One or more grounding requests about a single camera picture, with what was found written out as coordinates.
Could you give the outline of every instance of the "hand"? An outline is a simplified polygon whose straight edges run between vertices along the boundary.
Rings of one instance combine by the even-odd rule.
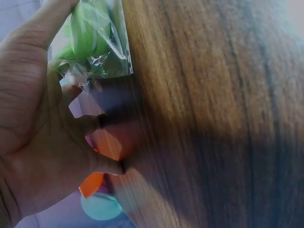
[[[79,89],[61,88],[47,66],[48,47],[77,2],[49,1],[0,45],[0,203],[11,226],[62,200],[94,171],[122,173],[85,140],[100,127],[98,117],[72,116],[68,105]]]

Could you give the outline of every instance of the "teal object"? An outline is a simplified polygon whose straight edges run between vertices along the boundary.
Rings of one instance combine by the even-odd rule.
[[[101,192],[97,192],[87,199],[81,196],[80,202],[86,215],[98,221],[114,219],[123,211],[113,196]]]
[[[107,53],[111,21],[107,5],[103,1],[80,2],[65,29],[70,29],[65,31],[70,37],[70,43],[64,46],[56,58],[78,60]]]

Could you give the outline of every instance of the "wood grain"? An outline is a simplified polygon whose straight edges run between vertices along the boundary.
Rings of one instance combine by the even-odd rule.
[[[287,2],[123,2],[134,76],[81,104],[115,120],[93,138],[123,160],[111,182],[138,228],[304,226],[304,37]]]

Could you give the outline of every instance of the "orange object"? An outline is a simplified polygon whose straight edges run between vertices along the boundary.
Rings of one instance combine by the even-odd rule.
[[[80,185],[79,190],[83,197],[88,198],[98,191],[104,179],[104,174],[94,172],[88,176],[85,181]]]

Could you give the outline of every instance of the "plastic bag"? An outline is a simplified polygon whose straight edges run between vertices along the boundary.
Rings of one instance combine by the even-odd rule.
[[[58,73],[86,86],[90,78],[133,73],[122,0],[80,0],[51,44]]]

